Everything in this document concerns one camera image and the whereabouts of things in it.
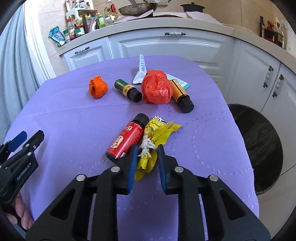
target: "orange plastic bag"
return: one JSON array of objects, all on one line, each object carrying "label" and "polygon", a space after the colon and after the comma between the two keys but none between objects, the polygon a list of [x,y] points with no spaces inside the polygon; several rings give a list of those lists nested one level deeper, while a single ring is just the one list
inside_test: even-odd
[{"label": "orange plastic bag", "polygon": [[108,91],[108,85],[102,80],[101,76],[97,76],[89,82],[89,92],[95,98],[101,98]]},{"label": "orange plastic bag", "polygon": [[149,70],[142,82],[143,99],[155,104],[166,104],[173,96],[173,88],[167,76],[160,70]]}]

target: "human hand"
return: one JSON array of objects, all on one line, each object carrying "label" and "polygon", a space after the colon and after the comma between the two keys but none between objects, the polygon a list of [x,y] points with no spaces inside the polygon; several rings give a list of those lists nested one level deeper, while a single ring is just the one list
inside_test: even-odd
[{"label": "human hand", "polygon": [[[33,225],[33,219],[29,213],[26,204],[24,203],[22,196],[20,193],[17,194],[15,198],[14,204],[12,204],[13,208],[15,209],[17,215],[21,219],[21,225],[24,229],[28,230]],[[17,218],[10,213],[5,213],[6,217],[12,224],[17,224]]]}]

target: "white string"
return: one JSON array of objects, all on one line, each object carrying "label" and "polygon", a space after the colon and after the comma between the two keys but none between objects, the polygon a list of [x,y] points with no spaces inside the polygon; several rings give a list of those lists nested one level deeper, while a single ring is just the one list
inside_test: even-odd
[{"label": "white string", "polygon": [[147,155],[148,157],[151,157],[151,154],[149,153],[149,149],[156,149],[156,146],[151,142],[151,139],[148,138],[148,136],[143,137],[142,144],[140,145],[140,148],[142,148],[142,152],[139,156]]}]

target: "light blue curtain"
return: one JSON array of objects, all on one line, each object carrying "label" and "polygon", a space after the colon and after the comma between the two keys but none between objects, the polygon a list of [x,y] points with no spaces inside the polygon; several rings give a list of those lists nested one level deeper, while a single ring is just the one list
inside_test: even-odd
[{"label": "light blue curtain", "polygon": [[19,7],[0,35],[0,144],[39,88],[27,47],[23,8]]}]

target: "black bottle cap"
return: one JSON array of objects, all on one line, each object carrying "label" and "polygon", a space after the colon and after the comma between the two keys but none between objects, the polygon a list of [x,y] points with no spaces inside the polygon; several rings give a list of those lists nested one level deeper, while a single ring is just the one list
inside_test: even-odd
[{"label": "black bottle cap", "polygon": [[137,116],[134,118],[134,121],[139,121],[143,124],[143,126],[145,127],[148,122],[149,122],[149,118],[147,115],[143,114],[143,113],[139,113],[137,114]]},{"label": "black bottle cap", "polygon": [[128,94],[128,97],[135,102],[139,102],[142,99],[142,96],[142,93],[138,91],[136,88],[131,90]]},{"label": "black bottle cap", "polygon": [[183,113],[189,113],[194,109],[194,104],[189,97],[181,99],[178,103]]}]

